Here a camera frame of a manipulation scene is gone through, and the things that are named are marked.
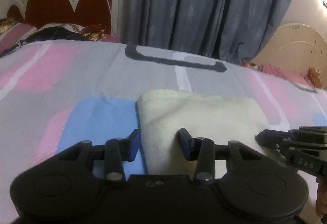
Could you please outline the person's right hand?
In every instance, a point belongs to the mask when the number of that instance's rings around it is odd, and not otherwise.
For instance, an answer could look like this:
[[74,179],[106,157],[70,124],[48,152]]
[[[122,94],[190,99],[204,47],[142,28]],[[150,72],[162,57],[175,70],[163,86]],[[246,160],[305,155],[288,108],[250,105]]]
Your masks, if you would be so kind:
[[316,182],[318,183],[316,212],[317,212],[317,215],[320,218],[322,218],[327,213],[327,211],[326,211],[326,207],[327,207],[326,178],[317,177]]

